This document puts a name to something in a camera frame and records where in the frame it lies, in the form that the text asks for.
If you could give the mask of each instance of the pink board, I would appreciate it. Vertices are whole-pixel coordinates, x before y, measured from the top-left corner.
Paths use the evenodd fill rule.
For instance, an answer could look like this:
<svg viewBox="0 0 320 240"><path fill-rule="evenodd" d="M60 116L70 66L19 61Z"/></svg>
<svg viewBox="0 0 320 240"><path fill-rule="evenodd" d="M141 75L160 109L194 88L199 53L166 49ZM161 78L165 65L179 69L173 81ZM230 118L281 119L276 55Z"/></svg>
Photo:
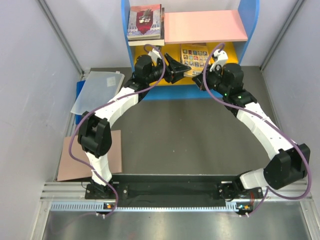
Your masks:
<svg viewBox="0 0 320 240"><path fill-rule="evenodd" d="M121 155L121 131L111 131L112 145L108 151L109 169L112 174L122 172L122 155ZM79 159L90 163L86 153L82 150L81 145L77 141L78 136L72 145L72 153ZM61 153L59 171L57 181L66 181L71 179L80 179L91 177L91 169L76 160L73 160L69 155L69 144L71 137L65 137Z"/></svg>
<svg viewBox="0 0 320 240"><path fill-rule="evenodd" d="M164 14L166 44L242 42L248 37L237 10Z"/></svg>

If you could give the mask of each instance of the picture book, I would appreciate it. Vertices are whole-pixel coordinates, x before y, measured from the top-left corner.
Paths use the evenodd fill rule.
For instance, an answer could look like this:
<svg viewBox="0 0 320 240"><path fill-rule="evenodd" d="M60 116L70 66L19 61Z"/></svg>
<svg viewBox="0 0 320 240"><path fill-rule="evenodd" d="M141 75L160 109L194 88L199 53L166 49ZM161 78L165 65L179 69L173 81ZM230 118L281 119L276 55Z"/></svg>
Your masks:
<svg viewBox="0 0 320 240"><path fill-rule="evenodd" d="M128 41L129 46L143 46L145 44L151 44L154 46L165 45L165 8L161 9L161 37L160 39L134 39Z"/></svg>
<svg viewBox="0 0 320 240"><path fill-rule="evenodd" d="M132 6L127 30L128 40L161 37L161 4Z"/></svg>
<svg viewBox="0 0 320 240"><path fill-rule="evenodd" d="M184 76L192 78L199 75L204 69L208 56L209 51L206 45L181 44L181 62L191 67Z"/></svg>

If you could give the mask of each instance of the brown cardboard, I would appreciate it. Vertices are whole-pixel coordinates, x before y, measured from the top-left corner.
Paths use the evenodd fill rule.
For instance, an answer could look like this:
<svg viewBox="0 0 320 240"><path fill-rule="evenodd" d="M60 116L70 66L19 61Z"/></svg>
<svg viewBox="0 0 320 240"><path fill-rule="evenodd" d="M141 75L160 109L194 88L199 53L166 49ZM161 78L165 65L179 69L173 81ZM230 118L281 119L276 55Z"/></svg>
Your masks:
<svg viewBox="0 0 320 240"><path fill-rule="evenodd" d="M112 145L108 154L109 168L112 174L122 172L122 155L121 155L121 131L115 130L111 131ZM72 153L77 158L86 161L89 163L89 159L86 153L82 150L81 145L77 141L78 136L75 137L75 140L72 145ZM59 171L57 176L57 181L66 181L72 179L86 178L91 177L91 169L72 159L69 156L69 143L71 137L65 137L63 140L63 149L60 159Z"/></svg>

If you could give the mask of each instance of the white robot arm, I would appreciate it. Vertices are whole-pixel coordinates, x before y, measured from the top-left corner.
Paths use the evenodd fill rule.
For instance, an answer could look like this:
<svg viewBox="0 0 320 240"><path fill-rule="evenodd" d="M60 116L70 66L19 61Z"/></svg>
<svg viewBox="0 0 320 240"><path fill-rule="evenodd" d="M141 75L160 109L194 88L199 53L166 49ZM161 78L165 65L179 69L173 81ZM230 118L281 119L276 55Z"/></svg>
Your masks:
<svg viewBox="0 0 320 240"><path fill-rule="evenodd" d="M150 83L155 82L163 69L162 61L158 61L159 57L154 52L140 56L137 59L132 78L112 101L141 89L146 89ZM165 55L165 57L169 66L166 66L164 78L167 82L175 83L184 77L183 73L188 71L189 67L174 61L168 55ZM265 122L267 120L272 123L261 109L258 101L250 92L243 89L244 73L241 67L236 63L225 64L228 56L224 51L216 51L214 57L216 59L215 64L210 66L210 71L206 76L209 88L220 93L224 102L240 106L262 116L262 119L260 119L246 111L227 107L260 141L270 159L265 168L238 175L233 181L235 191L241 192L269 186L273 189L280 189L304 178L307 171L300 155L292 144ZM157 66L152 65L152 59L157 61ZM204 90L202 73L194 77L193 81L201 90ZM131 95L101 108L80 127L78 142L82 145L82 149L86 151L90 164L107 182L112 178L107 157L107 152L112 143L110 129L126 110L137 104L146 94L147 92L143 95ZM298 145L298 147L309 162L310 149L305 144ZM94 172L92 173L92 179L97 184L105 186Z"/></svg>

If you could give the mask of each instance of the red book cover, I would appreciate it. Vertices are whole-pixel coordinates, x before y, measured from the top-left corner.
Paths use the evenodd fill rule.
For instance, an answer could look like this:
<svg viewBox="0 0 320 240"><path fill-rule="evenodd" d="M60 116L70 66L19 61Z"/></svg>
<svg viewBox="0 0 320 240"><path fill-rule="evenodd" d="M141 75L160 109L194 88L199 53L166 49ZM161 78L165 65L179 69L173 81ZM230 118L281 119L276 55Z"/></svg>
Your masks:
<svg viewBox="0 0 320 240"><path fill-rule="evenodd" d="M161 4L132 6L130 8L128 39L160 38Z"/></svg>

